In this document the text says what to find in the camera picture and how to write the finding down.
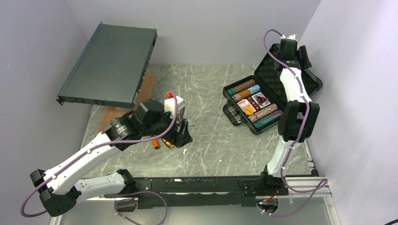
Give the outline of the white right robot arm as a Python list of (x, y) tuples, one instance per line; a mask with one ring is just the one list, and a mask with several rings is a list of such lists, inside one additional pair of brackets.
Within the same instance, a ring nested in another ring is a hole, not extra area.
[(322, 87), (322, 81), (309, 70), (312, 65), (306, 47), (298, 46), (294, 35), (282, 36), (279, 44), (272, 45), (264, 64), (265, 71), (259, 72), (259, 76), (282, 112), (276, 151), (258, 183), (259, 190), (269, 195), (284, 187), (289, 157), (313, 132), (320, 106), (310, 95)]

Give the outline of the red black triangular button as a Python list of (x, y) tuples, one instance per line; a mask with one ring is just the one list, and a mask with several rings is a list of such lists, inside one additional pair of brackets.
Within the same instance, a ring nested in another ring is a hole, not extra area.
[(255, 99), (257, 100), (258, 105), (260, 106), (260, 108), (264, 108), (264, 107), (266, 107), (266, 106), (269, 105), (268, 99), (265, 98), (265, 97), (262, 96), (262, 95), (256, 95), (256, 96), (255, 96)]

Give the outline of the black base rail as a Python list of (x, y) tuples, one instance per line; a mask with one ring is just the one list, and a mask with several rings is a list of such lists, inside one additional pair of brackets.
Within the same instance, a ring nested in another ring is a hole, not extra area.
[(152, 191), (161, 195), (169, 207), (240, 205), (256, 206), (256, 200), (268, 196), (287, 196), (280, 178), (257, 176), (206, 176), (135, 178), (139, 209), (163, 206)]

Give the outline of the red playing card deck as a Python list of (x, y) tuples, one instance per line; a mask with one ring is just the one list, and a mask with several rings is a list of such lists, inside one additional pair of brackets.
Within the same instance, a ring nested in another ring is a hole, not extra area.
[(242, 109), (243, 112), (244, 112), (244, 109), (247, 108), (247, 107), (253, 108), (255, 110), (255, 112), (256, 112), (256, 109), (254, 108), (254, 106), (247, 99), (242, 99), (237, 104)]

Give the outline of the yellow dealer button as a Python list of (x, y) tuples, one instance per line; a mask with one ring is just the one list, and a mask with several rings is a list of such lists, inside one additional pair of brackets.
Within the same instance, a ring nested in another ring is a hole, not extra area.
[(244, 112), (245, 112), (246, 115), (253, 115), (255, 110), (253, 108), (251, 108), (251, 107), (247, 107), (247, 108), (244, 109)]

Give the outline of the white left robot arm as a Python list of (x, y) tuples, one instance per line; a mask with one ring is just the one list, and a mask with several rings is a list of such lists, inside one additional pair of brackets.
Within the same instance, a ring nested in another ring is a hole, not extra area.
[(136, 181), (126, 169), (97, 178), (87, 178), (86, 174), (137, 143), (157, 138), (177, 148), (191, 143), (188, 120), (184, 118), (185, 105), (185, 100), (178, 96), (164, 102), (146, 100), (136, 110), (113, 119), (64, 162), (48, 170), (34, 170), (30, 178), (45, 212), (57, 217), (86, 199), (106, 194), (128, 197), (136, 192)]

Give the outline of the grey metal clamp tool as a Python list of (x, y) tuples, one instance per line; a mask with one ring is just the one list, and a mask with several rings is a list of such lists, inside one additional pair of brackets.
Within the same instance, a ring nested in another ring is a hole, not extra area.
[(179, 106), (178, 111), (177, 111), (177, 120), (178, 122), (182, 122), (184, 119), (184, 113), (185, 113), (185, 106)]

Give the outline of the orange black screwdriver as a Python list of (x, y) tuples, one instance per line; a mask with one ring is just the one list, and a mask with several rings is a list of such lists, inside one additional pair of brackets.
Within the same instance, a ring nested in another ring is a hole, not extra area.
[(171, 142), (166, 141), (165, 139), (162, 140), (164, 142), (164, 144), (168, 147), (168, 148), (173, 148), (174, 145)]

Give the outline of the black poker set case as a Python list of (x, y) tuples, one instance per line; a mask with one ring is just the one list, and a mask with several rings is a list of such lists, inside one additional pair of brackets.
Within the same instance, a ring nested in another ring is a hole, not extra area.
[[(283, 83), (274, 70), (274, 62), (266, 54), (253, 75), (247, 76), (223, 88), (222, 93), (227, 99), (227, 103), (223, 106), (223, 112), (232, 125), (238, 126), (244, 123), (253, 134), (259, 135), (278, 123), (282, 111), (286, 107), (287, 97)], [(244, 114), (237, 103), (242, 99), (247, 99), (254, 106), (256, 109), (255, 113), (257, 113), (263, 108), (261, 109), (251, 96), (259, 91), (269, 99), (271, 102), (269, 106), (275, 104), (277, 109), (253, 122), (249, 119), (249, 116)]]

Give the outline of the dark grey rack server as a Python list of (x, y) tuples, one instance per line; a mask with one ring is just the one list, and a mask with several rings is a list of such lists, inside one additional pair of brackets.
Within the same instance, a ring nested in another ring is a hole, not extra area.
[(56, 98), (59, 104), (132, 103), (146, 73), (157, 30), (100, 23)]

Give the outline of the brown wooden board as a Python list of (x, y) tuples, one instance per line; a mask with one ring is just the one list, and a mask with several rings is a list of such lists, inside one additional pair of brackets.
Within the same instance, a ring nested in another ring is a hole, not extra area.
[(136, 110), (138, 106), (151, 97), (155, 74), (146, 73), (138, 89), (137, 98), (132, 103), (106, 106), (95, 134), (100, 133), (113, 119), (123, 116), (126, 112)]

